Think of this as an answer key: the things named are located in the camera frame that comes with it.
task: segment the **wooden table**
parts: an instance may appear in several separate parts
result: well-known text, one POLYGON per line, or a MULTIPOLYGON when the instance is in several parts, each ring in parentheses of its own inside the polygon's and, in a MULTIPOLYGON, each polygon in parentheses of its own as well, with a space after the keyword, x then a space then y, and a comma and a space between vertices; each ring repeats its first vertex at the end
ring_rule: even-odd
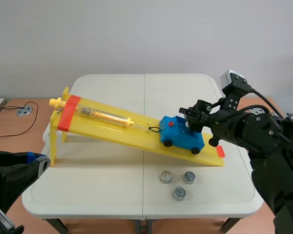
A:
MULTIPOLYGON (((9 152, 36 152, 40 153, 44 142, 42 134, 46 129, 49 117, 53 109, 49 107, 48 99, 14 99, 7 106, 23 106, 27 101, 34 101, 39 105, 38 117, 35 125, 27 133, 20 136, 0 138, 0 151, 9 152)), ((258 98, 244 98, 240 103, 240 108, 251 104, 264 104, 258 98)), ((26 130, 35 118, 36 106, 33 104, 34 112, 24 117, 16 115, 16 110, 3 110, 0 113, 0 136, 18 134, 26 130)), ((19 198, 8 212, 8 217, 16 226, 24 225, 25 234, 57 234, 46 221, 34 218, 22 206, 19 198)), ((220 227, 224 223, 224 218, 212 219, 163 219, 154 223, 153 233, 155 234, 220 234, 220 227)), ((230 234, 273 234, 273 214, 264 205, 261 210, 250 218, 238 222, 230 234)), ((133 234, 134 225, 128 220, 104 220, 104 219, 64 219, 64 224, 70 234, 133 234)))

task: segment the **black cable wire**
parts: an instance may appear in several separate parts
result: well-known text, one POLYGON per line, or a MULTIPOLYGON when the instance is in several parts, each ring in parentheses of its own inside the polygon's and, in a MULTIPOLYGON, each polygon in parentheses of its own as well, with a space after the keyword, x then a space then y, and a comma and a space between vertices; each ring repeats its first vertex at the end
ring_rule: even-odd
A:
POLYGON ((228 120, 228 119, 230 119, 230 118, 232 118, 232 117, 235 117, 235 116, 237 116, 238 114, 243 113, 243 112, 248 111, 248 110, 253 109, 253 108, 261 108, 261 109, 263 109, 266 113, 269 113, 269 110, 268 110, 268 108, 267 108, 266 106, 263 106, 263 105, 252 105, 252 106, 244 107, 244 108, 242 108, 241 110, 238 110, 237 112, 235 112, 235 113, 233 113, 233 114, 231 114, 231 115, 229 115, 229 116, 227 116, 227 117, 225 117, 225 118, 222 118, 222 119, 220 119, 220 120, 216 120, 216 122, 218 122, 218 123, 225 122, 226 120, 228 120))
POLYGON ((148 127, 148 129, 155 132, 155 133, 159 133, 161 131, 161 129, 159 127, 148 127))
MULTIPOLYGON (((20 108, 21 108, 21 109, 24 109, 25 106, 26 106, 28 103, 34 103, 34 104, 37 106, 35 120, 34 120, 34 122, 32 123, 32 125, 31 125, 26 131, 24 131, 24 132, 22 132, 22 133, 19 133, 19 134, 13 134, 13 135, 4 135, 4 136, 0 136, 0 138, 2 138, 2 137, 16 137, 16 136, 22 135, 22 134, 28 132, 28 131, 34 126, 34 124, 35 124, 35 122, 36 122, 36 120, 37 120, 37 116, 38 116, 39 105, 38 105, 37 103, 33 102, 33 101, 28 101, 27 103, 25 103, 25 105, 24 105, 23 107, 20 107, 20 108)), ((19 107, 8 108, 8 109, 7 109, 6 107, 4 107, 4 108, 1 108, 1 109, 11 110, 11 109, 19 109, 19 107)))
POLYGON ((273 111, 279 115, 281 118, 283 118, 283 116, 281 115, 281 113, 277 110, 277 108, 267 99, 265 98, 263 95, 261 95, 259 92, 257 92, 255 89, 253 89, 252 93, 256 94, 257 96, 259 96, 261 99, 263 99, 272 109, 273 111))
POLYGON ((0 107, 1 110, 14 110, 14 109, 24 109, 24 107, 20 106, 5 106, 5 107, 0 107))

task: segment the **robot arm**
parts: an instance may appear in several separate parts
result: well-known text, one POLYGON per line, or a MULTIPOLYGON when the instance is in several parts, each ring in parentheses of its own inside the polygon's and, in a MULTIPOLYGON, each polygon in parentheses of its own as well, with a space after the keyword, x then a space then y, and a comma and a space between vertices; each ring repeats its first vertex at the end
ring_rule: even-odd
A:
POLYGON ((221 76, 225 98, 215 104, 198 100, 193 107, 180 108, 192 131, 201 132, 209 127, 213 133, 209 144, 219 140, 244 147, 249 151, 255 188, 275 214, 274 225, 279 234, 293 234, 293 115, 286 118, 262 95, 248 85, 244 77, 234 71, 221 76), (261 105, 237 111, 240 98, 256 93, 276 111, 269 113, 261 105), (210 114, 212 108, 219 111, 210 114), (264 113, 246 113, 261 108, 264 113))
POLYGON ((16 199, 49 167, 45 155, 0 151, 0 234, 21 234, 23 226, 15 228, 5 215, 16 199))

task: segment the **yellow wooden ramp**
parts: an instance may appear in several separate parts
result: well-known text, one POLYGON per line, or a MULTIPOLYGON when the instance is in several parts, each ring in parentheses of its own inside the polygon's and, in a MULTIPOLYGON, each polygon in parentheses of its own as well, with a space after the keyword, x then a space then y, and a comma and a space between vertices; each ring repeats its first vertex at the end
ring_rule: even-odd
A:
MULTIPOLYGON (((119 109, 113 106, 105 105, 99 102, 91 101, 85 98, 81 98, 79 103, 87 107, 99 109, 102 111, 110 112, 116 115, 129 117, 131 121, 134 121, 145 128, 148 128, 148 124, 152 127, 159 127, 159 120, 123 109, 119 109)), ((50 120, 50 135, 55 133, 62 116, 62 112, 58 114, 56 111, 50 120)), ((115 142, 129 147, 139 148, 154 152, 157 154, 172 156, 192 162, 203 163, 214 166, 223 166, 224 162, 221 157, 218 156, 217 150, 208 144, 211 135, 203 133, 203 139, 205 147, 198 155, 193 155, 190 150, 185 150, 179 147, 171 146, 165 147, 160 142, 160 134, 153 131, 146 131, 142 128, 136 128, 129 126, 128 128, 102 121, 99 119, 87 117, 78 112, 75 112, 72 121, 69 126, 69 132, 79 134, 86 137, 92 137, 100 140, 106 140, 115 142)), ((55 144, 55 136, 50 136, 50 146, 55 144)), ((56 149, 51 149, 52 166, 56 159, 56 149)))

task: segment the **blue toy car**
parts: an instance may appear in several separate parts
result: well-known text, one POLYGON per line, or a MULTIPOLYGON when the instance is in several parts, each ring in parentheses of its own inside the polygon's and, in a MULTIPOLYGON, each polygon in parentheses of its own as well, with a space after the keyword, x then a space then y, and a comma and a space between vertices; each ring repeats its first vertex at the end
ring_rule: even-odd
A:
POLYGON ((186 120, 179 116, 162 118, 160 129, 161 142, 166 147, 174 145, 197 155, 205 145, 202 134, 191 131, 186 126, 186 120))

